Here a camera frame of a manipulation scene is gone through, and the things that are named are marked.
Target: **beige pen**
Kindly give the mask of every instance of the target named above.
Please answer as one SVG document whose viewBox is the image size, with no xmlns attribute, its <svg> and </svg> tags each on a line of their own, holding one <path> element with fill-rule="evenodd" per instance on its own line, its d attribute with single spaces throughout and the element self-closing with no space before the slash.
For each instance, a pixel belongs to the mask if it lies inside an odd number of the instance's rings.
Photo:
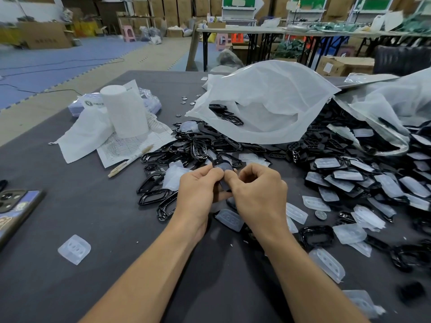
<svg viewBox="0 0 431 323">
<path fill-rule="evenodd" d="M 111 178 L 113 176 L 115 176 L 117 173 L 119 173 L 122 169 L 124 169 L 126 166 L 128 166 L 130 163 L 132 163 L 134 160 L 136 160 L 138 157 L 142 156 L 143 154 L 147 153 L 149 150 L 151 150 L 153 148 L 154 144 L 151 144 L 149 146 L 147 146 L 146 148 L 144 148 L 142 150 L 141 153 L 139 153 L 138 155 L 135 155 L 134 157 L 130 158 L 129 160 L 119 164 L 118 166 L 116 166 L 115 168 L 112 169 L 112 171 L 110 172 L 110 174 L 108 174 L 108 178 Z"/>
</svg>

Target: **forearm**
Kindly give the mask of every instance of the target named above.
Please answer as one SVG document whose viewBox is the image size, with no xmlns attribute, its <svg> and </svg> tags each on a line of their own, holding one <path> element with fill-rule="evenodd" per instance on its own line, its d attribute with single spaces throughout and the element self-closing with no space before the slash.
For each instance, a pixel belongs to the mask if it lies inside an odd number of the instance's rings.
<svg viewBox="0 0 431 323">
<path fill-rule="evenodd" d="M 159 322 L 194 246 L 190 233 L 168 225 L 81 323 Z"/>
<path fill-rule="evenodd" d="M 296 323 L 368 323 L 359 309 L 286 232 L 261 243 Z"/>
</svg>

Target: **tissue roll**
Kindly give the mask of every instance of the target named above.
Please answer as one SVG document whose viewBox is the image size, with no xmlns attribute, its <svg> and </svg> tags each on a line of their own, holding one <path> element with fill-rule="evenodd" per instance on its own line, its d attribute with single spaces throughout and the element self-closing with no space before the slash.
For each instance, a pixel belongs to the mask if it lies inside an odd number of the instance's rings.
<svg viewBox="0 0 431 323">
<path fill-rule="evenodd" d="M 148 132 L 147 110 L 134 91 L 110 85 L 103 87 L 100 94 L 118 137 L 131 138 Z"/>
</svg>

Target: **person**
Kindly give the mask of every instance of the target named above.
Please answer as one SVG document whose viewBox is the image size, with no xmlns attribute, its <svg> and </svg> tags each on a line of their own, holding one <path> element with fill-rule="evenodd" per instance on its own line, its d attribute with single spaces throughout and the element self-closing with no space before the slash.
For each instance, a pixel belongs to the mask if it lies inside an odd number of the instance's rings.
<svg viewBox="0 0 431 323">
<path fill-rule="evenodd" d="M 221 190 L 221 179 L 232 193 Z M 205 234 L 211 204 L 232 195 L 271 261 L 295 323 L 369 322 L 289 232 L 287 191 L 277 171 L 255 163 L 239 175 L 212 165 L 184 174 L 169 224 L 80 322 L 159 322 L 191 251 Z"/>
</svg>

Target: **black leather chair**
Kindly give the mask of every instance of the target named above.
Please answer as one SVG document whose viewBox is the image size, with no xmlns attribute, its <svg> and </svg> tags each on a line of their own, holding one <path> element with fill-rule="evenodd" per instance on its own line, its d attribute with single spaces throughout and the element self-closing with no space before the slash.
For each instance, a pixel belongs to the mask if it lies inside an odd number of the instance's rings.
<svg viewBox="0 0 431 323">
<path fill-rule="evenodd" d="M 378 46 L 375 49 L 374 74 L 406 76 L 431 66 L 431 47 Z"/>
</svg>

